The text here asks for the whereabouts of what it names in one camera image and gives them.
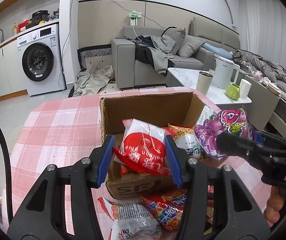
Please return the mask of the person's right hand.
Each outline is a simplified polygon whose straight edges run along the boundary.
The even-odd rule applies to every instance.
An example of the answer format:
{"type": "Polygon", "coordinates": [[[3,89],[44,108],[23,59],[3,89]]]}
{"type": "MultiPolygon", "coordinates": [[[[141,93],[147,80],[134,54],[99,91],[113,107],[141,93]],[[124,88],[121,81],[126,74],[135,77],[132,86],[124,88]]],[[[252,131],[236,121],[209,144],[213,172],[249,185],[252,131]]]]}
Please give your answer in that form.
{"type": "Polygon", "coordinates": [[[266,202],[266,208],[263,212],[268,227],[271,228],[280,219],[280,210],[284,205],[284,198],[280,195],[280,188],[272,186],[270,197],[266,202]]]}

